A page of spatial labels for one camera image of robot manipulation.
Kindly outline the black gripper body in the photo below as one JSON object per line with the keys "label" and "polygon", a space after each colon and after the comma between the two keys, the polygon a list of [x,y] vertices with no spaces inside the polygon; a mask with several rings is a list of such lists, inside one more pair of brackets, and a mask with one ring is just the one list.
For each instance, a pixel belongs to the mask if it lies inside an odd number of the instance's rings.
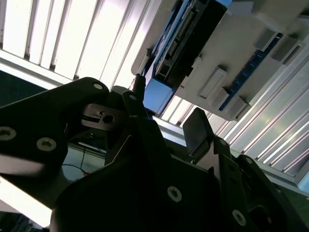
{"label": "black gripper body", "polygon": [[69,186],[52,232],[210,232],[218,187],[207,171],[174,159],[161,135],[135,135],[119,159]]}

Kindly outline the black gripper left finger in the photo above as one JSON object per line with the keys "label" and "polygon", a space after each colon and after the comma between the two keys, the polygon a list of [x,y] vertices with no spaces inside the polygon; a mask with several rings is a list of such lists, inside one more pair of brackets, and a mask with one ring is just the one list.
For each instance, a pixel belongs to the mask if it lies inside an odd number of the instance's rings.
{"label": "black gripper left finger", "polygon": [[111,168],[72,184],[64,201],[106,202],[138,197],[185,200],[182,183],[155,121],[143,106],[145,79],[111,90],[90,77],[0,109],[0,177],[43,203],[59,196],[68,143],[106,142]]}

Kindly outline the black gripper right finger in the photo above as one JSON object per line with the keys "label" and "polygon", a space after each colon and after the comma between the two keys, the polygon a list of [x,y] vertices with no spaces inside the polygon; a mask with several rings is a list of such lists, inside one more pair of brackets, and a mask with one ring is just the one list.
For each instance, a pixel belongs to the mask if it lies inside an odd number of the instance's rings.
{"label": "black gripper right finger", "polygon": [[216,136],[203,110],[196,108],[183,125],[190,185],[182,200],[193,205],[193,231],[291,232],[294,211],[248,156],[234,158]]}

